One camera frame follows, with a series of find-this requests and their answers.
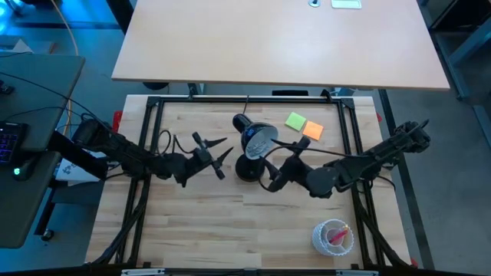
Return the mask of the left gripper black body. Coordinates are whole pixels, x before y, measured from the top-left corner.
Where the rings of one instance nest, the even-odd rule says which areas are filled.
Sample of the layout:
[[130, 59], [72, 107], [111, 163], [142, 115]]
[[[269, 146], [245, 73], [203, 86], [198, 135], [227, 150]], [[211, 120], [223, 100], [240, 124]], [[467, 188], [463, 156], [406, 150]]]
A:
[[209, 149], [205, 148], [204, 139], [197, 132], [194, 132], [192, 137], [197, 147], [190, 152], [192, 156], [189, 159], [184, 158], [183, 168], [178, 169], [177, 173], [174, 174], [175, 180], [185, 188], [188, 179], [203, 171], [208, 166], [214, 169], [216, 176], [220, 180], [224, 179], [225, 174], [221, 168], [215, 169], [216, 158], [211, 155]]

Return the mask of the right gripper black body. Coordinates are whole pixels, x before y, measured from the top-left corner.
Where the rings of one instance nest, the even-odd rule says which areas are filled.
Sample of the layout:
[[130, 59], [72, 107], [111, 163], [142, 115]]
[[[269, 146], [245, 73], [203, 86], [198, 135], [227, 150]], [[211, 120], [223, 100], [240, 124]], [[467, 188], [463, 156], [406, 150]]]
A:
[[298, 149], [292, 151], [292, 155], [288, 157], [282, 166], [278, 169], [278, 176], [274, 181], [271, 180], [269, 187], [270, 192], [281, 190], [288, 182], [297, 182], [300, 186], [307, 188], [306, 177], [311, 171], [311, 167], [306, 165], [301, 159], [300, 154], [306, 150], [310, 144], [310, 139], [303, 136], [297, 143]]

